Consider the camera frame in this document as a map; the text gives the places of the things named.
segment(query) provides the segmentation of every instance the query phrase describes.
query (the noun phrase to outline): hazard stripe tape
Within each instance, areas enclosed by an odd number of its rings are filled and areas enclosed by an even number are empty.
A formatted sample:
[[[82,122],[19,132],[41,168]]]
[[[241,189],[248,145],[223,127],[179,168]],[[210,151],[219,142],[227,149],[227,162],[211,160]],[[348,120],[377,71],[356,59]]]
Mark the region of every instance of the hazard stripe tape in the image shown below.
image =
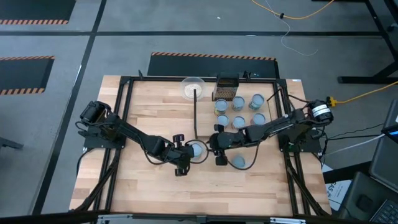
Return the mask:
[[[63,19],[0,19],[0,25],[65,25]]]
[[[19,95],[19,94],[40,94],[43,93],[45,88],[22,88],[0,90],[0,95]]]
[[[238,55],[189,54],[189,53],[171,53],[171,52],[152,52],[151,55],[152,56],[164,55],[164,56],[182,56],[182,57],[236,58],[236,59],[277,61],[276,58],[273,58],[273,57],[253,57],[253,56],[238,56]]]
[[[55,59],[55,56],[0,57],[0,60]]]

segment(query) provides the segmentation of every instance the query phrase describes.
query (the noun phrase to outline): computer monitor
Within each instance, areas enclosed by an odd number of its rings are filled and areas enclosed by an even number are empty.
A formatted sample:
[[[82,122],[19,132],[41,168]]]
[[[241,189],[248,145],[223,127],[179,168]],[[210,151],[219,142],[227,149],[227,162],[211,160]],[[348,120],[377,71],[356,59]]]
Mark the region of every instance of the computer monitor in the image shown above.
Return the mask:
[[[398,124],[383,128],[381,132],[398,144]]]

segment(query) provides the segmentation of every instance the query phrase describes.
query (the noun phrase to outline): gray floor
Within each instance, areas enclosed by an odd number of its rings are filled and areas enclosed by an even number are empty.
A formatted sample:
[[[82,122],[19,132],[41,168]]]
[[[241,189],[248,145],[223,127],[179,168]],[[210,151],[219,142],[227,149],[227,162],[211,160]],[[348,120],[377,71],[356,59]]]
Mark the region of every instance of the gray floor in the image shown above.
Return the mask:
[[[276,11],[291,16],[311,13],[324,2],[269,0]],[[383,24],[392,22],[382,1],[374,8]],[[100,0],[78,0],[67,26],[0,26],[0,30],[91,30]],[[297,31],[376,30],[364,4],[335,2],[311,19],[286,20]],[[261,30],[285,31],[286,26],[250,0],[108,0],[102,31],[133,30]],[[68,102],[88,37],[0,37],[0,57],[55,55],[55,63],[44,94],[0,97],[0,136],[23,143],[23,150],[0,150],[0,217],[26,215],[32,208],[53,142]],[[379,85],[340,85],[340,75],[370,76],[392,62],[381,38],[288,37],[285,43],[310,54],[299,55],[280,43],[280,37],[97,37],[76,100],[57,168],[43,209],[65,212],[75,183],[76,161],[83,138],[73,123],[90,100],[96,99],[103,75],[146,73],[151,52],[197,52],[267,56],[278,59],[282,78],[303,81],[308,99],[334,96],[344,100],[379,88]],[[384,121],[388,106],[398,98],[398,87],[333,109],[335,122],[329,136],[366,128]],[[364,132],[378,133],[378,129]],[[328,152],[354,144],[354,140],[331,142]],[[327,157],[334,168],[372,158],[375,142]]]

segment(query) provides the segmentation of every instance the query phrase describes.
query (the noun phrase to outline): desk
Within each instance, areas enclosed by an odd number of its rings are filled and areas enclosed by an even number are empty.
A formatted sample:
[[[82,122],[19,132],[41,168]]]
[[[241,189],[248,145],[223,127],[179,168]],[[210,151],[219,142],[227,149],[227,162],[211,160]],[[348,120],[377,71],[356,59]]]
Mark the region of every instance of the desk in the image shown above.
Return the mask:
[[[105,76],[98,100],[114,105],[120,78]],[[290,94],[304,98],[300,80],[287,80],[287,88]],[[296,107],[302,106],[301,102],[292,102]],[[193,103],[180,96],[178,82],[134,82],[127,121],[147,134],[171,139],[174,134],[184,133],[185,140],[194,138]],[[192,166],[188,176],[175,177],[174,166],[153,166],[146,161],[140,146],[127,140],[121,153],[111,211],[291,216],[287,175],[277,144],[276,137],[262,142],[256,165],[247,171],[215,166],[214,156],[209,155],[203,164]],[[254,148],[246,150],[254,154]],[[97,184],[103,155],[104,151],[98,149],[82,159],[70,208],[79,206]],[[319,161],[311,154],[303,153],[301,158],[309,191],[324,210],[331,212]],[[106,192],[100,209],[104,208]],[[295,192],[302,213],[297,187]]]

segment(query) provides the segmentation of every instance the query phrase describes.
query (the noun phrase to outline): clear plastic bowl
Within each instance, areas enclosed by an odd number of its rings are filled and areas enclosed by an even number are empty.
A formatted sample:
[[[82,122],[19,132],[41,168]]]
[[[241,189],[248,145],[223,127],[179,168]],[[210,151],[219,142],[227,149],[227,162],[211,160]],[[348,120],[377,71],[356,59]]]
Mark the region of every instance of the clear plastic bowl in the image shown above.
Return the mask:
[[[186,100],[193,100],[193,90],[197,90],[197,100],[203,98],[206,92],[206,83],[198,77],[188,77],[180,84],[181,95]]]

